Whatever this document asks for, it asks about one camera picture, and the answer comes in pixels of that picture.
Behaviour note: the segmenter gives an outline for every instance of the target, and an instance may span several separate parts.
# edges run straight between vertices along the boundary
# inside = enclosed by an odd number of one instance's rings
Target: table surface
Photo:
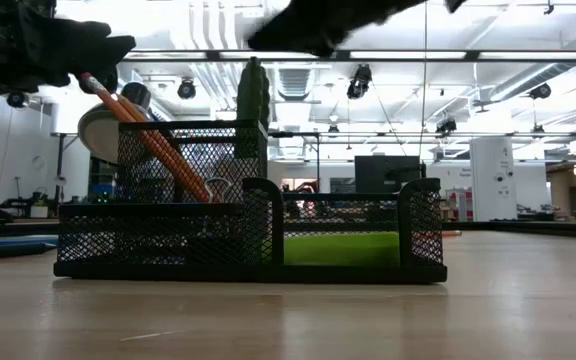
[[[445,239],[448,282],[56,279],[0,260],[0,359],[576,359],[576,239]]]

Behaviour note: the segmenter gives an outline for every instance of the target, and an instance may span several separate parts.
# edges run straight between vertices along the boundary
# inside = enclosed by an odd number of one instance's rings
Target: ceiling
[[[356,31],[342,48],[576,50],[576,0],[553,0],[555,8],[550,15],[544,15],[546,2],[469,0],[450,15],[443,0],[431,0],[427,6],[391,17],[382,26]],[[58,13],[76,20],[108,22],[115,34],[136,36],[139,49],[243,49],[245,35],[264,16],[276,13],[287,3],[285,0],[61,0]],[[422,123],[433,132],[436,122],[447,117],[457,121],[459,132],[529,132],[535,121],[544,125],[547,132],[576,131],[576,66],[565,66],[560,71],[552,65],[509,62],[369,65],[373,84],[363,98],[348,100],[348,81],[357,63],[266,63],[273,102],[271,128],[325,132],[334,115],[341,132],[421,133]],[[234,110],[241,68],[239,63],[140,62],[120,64],[120,74],[126,81],[137,79],[146,83],[158,103],[177,119],[214,119],[227,118]],[[522,89],[519,85],[536,74],[541,80],[533,79],[534,86],[547,81],[552,88],[548,99],[533,102],[522,92],[510,96],[513,89]],[[176,94],[184,77],[193,78],[197,86],[197,95],[191,100],[181,100]],[[290,88],[289,85],[299,81],[303,82],[301,89]],[[307,96],[302,103],[286,103],[278,90],[301,91]],[[480,108],[473,101],[500,98],[501,90],[508,95],[503,97],[504,101],[486,106],[488,112],[477,112]],[[570,151],[561,150],[575,139],[558,136],[538,141],[515,140],[516,157],[543,158],[544,150],[557,149],[567,154]],[[373,151],[417,154],[420,149],[422,157],[427,157],[433,149],[454,153],[468,148],[468,142],[461,138],[430,138],[420,146],[418,136],[379,139],[353,136],[350,140],[353,151],[346,151],[348,146],[339,144],[348,139],[324,138],[324,141],[336,143],[326,149],[322,147],[320,155],[331,159]],[[376,143],[384,143],[382,149],[375,150]],[[272,145],[271,156],[276,158],[314,156],[308,151],[308,139],[282,139]]]

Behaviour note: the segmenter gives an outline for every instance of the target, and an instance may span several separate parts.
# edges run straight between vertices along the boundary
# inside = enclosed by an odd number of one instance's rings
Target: cable
[[[4,145],[4,156],[2,156],[1,158],[0,187],[1,187],[1,180],[4,176],[4,169],[6,168],[6,155],[8,155],[8,141],[10,140],[10,130],[12,129],[13,114],[14,109],[10,108],[10,117],[8,118],[8,131],[6,132],[6,143]]]
[[[419,132],[419,163],[421,160],[421,148],[424,140],[424,127],[426,123],[426,82],[428,81],[428,1],[424,3],[424,94],[421,103],[421,131]]]
[[[335,111],[337,111],[337,106],[339,105],[339,98],[337,98],[337,102],[335,103],[335,107],[332,108],[332,111],[330,112],[330,115],[328,115],[328,118],[330,119],[331,116],[333,116],[335,114]]]
[[[532,99],[532,118],[533,118],[533,127],[537,127],[537,109],[535,108],[535,99]]]
[[[388,112],[386,112],[386,108],[384,107],[384,104],[381,102],[381,97],[379,96],[379,91],[377,91],[377,86],[375,85],[375,82],[371,81],[371,83],[372,83],[372,87],[375,89],[375,94],[377,94],[377,101],[379,101],[379,105],[381,106],[381,111],[384,112],[384,116],[386,117],[386,121],[388,121],[388,125],[390,125],[390,131],[393,134],[395,134],[395,140],[397,140],[397,143],[399,144],[401,151],[404,153],[404,156],[408,156],[406,154],[406,150],[404,149],[404,146],[401,144],[401,141],[399,141],[399,136],[397,136],[397,132],[395,131],[394,126],[392,126],[392,122],[390,122],[390,116],[388,116]]]
[[[350,99],[346,100],[346,111],[348,115],[348,148],[346,150],[351,150],[350,147]]]

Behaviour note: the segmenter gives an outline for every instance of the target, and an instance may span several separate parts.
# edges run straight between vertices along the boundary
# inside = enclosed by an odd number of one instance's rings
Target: black mesh desk organizer
[[[138,134],[159,132],[203,179],[234,183],[228,202],[241,202],[241,181],[266,177],[267,134],[253,121],[173,121],[119,124],[118,201],[126,203],[196,202],[175,183],[166,167],[150,155]],[[203,184],[192,184],[202,187]]]
[[[86,279],[429,283],[446,280],[439,180],[399,194],[282,194],[265,179],[266,137],[250,122],[120,127],[117,204],[60,209],[56,276]],[[206,179],[234,185],[223,203],[198,203],[135,137],[158,131]],[[295,212],[295,202],[308,203]],[[284,238],[399,234],[399,267],[284,265]]]

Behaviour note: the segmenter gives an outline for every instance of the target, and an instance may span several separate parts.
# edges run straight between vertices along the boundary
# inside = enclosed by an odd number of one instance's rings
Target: white pillar
[[[482,137],[470,142],[474,221],[516,219],[517,197],[512,141]]]

